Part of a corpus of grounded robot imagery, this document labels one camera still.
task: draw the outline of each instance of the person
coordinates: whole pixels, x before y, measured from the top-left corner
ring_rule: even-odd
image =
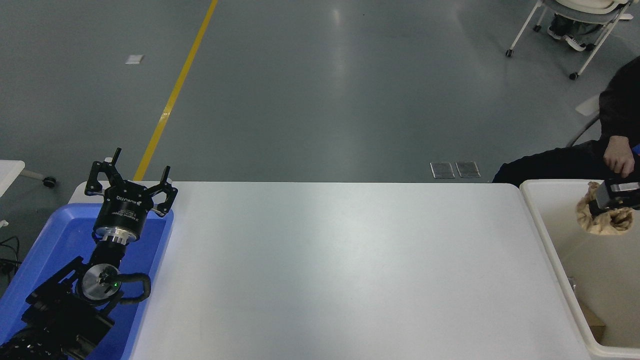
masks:
[[[493,183],[520,186],[528,179],[640,181],[640,56],[618,70],[600,94],[602,134],[503,164]]]
[[[565,41],[573,50],[584,51],[588,44],[595,42],[601,29],[601,24],[588,24],[555,14],[547,34],[555,40]]]

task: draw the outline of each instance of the metal floor plate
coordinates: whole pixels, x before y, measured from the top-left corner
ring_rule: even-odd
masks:
[[[430,163],[434,179],[455,179],[451,163]]]
[[[480,171],[475,161],[456,161],[460,177],[480,177]]]

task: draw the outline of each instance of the white bin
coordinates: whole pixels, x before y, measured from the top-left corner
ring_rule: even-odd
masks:
[[[520,190],[589,351],[597,359],[640,359],[640,213],[625,235],[585,232],[575,206],[588,182],[530,180]],[[575,295],[567,277],[575,278]],[[602,344],[593,338],[576,297],[606,324]]]

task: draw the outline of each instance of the gray floor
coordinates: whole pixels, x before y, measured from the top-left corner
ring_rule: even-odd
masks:
[[[490,181],[563,146],[588,120],[574,107],[640,54],[640,19],[620,23],[570,81],[588,55],[546,35],[548,16],[508,59],[533,3],[220,0],[145,179]],[[0,158],[59,181],[18,178],[0,199],[22,258],[93,160],[122,147],[133,177],[208,6],[3,4]],[[434,180],[431,161],[476,161],[482,178]]]

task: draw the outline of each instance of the blue tray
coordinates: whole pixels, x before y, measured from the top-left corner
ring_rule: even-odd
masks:
[[[44,225],[38,239],[25,258],[4,296],[0,299],[0,344],[8,341],[25,326],[20,319],[28,308],[26,297],[62,266],[82,256],[84,263],[91,257],[95,244],[91,237],[101,204],[69,204],[56,210]],[[143,272],[154,276],[168,243],[173,212],[160,218],[149,213],[140,240],[127,246],[120,271],[125,274]],[[123,284],[125,297],[138,296],[140,283]],[[98,344],[87,360],[128,359],[147,300],[137,305],[118,305],[109,314],[116,324]]]

